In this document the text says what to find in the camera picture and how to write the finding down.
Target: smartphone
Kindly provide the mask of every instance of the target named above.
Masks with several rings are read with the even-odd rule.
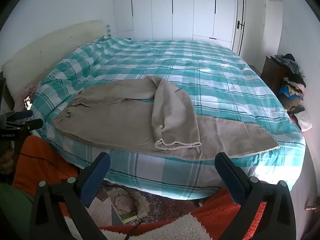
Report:
[[[23,100],[23,102],[24,102],[24,106],[26,107],[26,109],[30,110],[31,106],[32,106],[31,98],[28,96]]]

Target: teal and white checkered bedding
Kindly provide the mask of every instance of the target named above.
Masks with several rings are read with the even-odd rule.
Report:
[[[276,96],[231,50],[199,41],[131,41],[104,36],[63,59],[39,86],[32,105],[44,120],[36,131],[68,162],[88,166],[101,151],[111,156],[106,179],[175,199],[212,195],[221,180],[212,161],[184,161],[99,149],[61,135],[51,119],[81,90],[122,79],[156,75],[186,90],[196,114],[262,125],[280,148],[232,159],[250,176],[291,189],[298,179],[305,140]]]

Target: cream headboard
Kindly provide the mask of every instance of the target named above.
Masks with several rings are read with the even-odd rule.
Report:
[[[93,20],[49,33],[19,50],[3,65],[3,76],[13,99],[28,84],[43,80],[76,48],[106,34],[103,21]]]

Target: white wardrobe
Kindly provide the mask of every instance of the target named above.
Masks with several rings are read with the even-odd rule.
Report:
[[[232,48],[237,0],[114,0],[117,37]]]

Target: cable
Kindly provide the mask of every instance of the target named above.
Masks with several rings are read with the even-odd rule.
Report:
[[[47,161],[48,163],[50,163],[53,167],[55,167],[57,170],[61,171],[64,175],[66,175],[68,178],[70,177],[68,174],[66,174],[63,170],[59,169],[56,165],[54,165],[51,161],[45,159],[45,158],[41,158],[41,157],[34,157],[34,156],[30,156],[30,155],[26,155],[24,153],[20,153],[21,155],[25,156],[25,157],[29,157],[29,158],[33,158],[33,159],[38,159],[38,160],[43,160],[43,161]]]
[[[107,185],[107,186],[104,186],[104,187],[119,187],[119,188],[122,188],[125,192],[127,192],[130,195],[130,198],[132,199],[133,206],[134,206],[134,212],[135,212],[137,218],[140,219],[140,222],[137,225],[135,225],[133,228],[130,229],[129,233],[127,234],[127,236],[124,239],[124,240],[128,240],[130,238],[130,236],[132,235],[132,233],[137,229],[137,227],[139,225],[141,225],[142,223],[144,223],[145,221],[138,216],[137,206],[136,206],[136,204],[134,202],[134,198],[132,197],[132,195],[131,195],[131,193],[129,191],[127,191],[125,188],[123,188],[121,186],[118,186],[118,185]]]

